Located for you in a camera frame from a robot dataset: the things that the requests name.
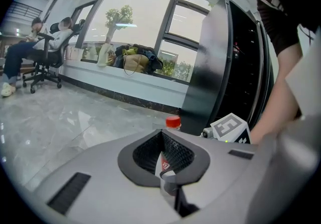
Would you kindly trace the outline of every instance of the black marble baseboard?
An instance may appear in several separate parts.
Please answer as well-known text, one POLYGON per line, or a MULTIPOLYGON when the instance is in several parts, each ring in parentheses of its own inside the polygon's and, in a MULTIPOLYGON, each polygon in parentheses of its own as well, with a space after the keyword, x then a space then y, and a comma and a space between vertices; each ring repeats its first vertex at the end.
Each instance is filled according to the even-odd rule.
POLYGON ((68 82, 72 85, 75 85, 77 87, 83 88, 85 90, 103 95, 105 97, 111 98, 111 99, 115 99, 118 101, 122 101, 122 102, 126 102, 129 104, 133 104, 136 106, 140 106, 143 108, 148 108, 148 109, 153 109, 153 110, 157 110, 157 111, 161 111, 163 113, 169 113, 169 114, 174 114, 174 115, 179 115, 181 109, 177 108, 177 107, 173 107, 173 106, 168 106, 168 105, 164 105, 161 103, 157 103, 157 102, 152 102, 152 101, 147 101, 144 99, 140 99, 140 98, 136 98, 130 95, 126 95, 126 94, 122 94, 122 93, 118 93, 118 92, 114 92, 111 90, 107 90, 95 85, 91 85, 91 84, 87 84, 85 82, 64 76, 64 75, 59 75, 60 78, 65 81, 68 82))

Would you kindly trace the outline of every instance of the white sneaker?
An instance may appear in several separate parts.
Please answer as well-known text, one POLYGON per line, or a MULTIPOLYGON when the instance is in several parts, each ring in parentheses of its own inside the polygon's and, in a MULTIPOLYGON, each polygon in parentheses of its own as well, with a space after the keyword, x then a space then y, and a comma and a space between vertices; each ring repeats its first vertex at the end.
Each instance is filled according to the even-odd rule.
POLYGON ((15 86, 11 86, 8 83, 4 83, 4 85, 2 87, 1 95, 3 97, 8 97, 8 96, 12 95, 15 91, 16 91, 15 86))

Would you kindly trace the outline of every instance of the tree trunk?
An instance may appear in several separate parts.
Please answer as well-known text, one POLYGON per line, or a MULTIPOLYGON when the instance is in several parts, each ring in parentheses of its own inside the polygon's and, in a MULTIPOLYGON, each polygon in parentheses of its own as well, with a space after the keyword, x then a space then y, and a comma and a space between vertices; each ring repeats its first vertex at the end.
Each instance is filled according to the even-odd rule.
POLYGON ((117 30, 117 26, 114 25, 111 28, 108 29, 107 35, 106 35, 106 40, 105 43, 109 44, 111 42, 111 39, 115 33, 115 31, 117 30))

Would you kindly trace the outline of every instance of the marble floor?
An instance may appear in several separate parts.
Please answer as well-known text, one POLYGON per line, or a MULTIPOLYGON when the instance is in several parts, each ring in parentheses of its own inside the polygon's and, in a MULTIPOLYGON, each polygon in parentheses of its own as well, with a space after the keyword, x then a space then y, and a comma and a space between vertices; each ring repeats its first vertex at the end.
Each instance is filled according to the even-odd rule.
POLYGON ((0 158, 11 178, 33 191, 55 169, 89 147, 162 128, 170 114, 49 81, 0 98, 0 158))

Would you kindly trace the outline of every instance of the black cabinet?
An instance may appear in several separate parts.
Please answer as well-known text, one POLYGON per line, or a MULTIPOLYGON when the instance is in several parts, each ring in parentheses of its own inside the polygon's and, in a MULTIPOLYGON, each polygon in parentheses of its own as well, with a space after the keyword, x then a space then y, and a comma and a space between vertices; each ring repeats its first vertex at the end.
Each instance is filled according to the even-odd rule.
POLYGON ((273 81, 261 24, 231 0, 219 0, 203 21, 181 110, 181 131, 199 135, 229 113, 252 128, 264 110, 273 81))

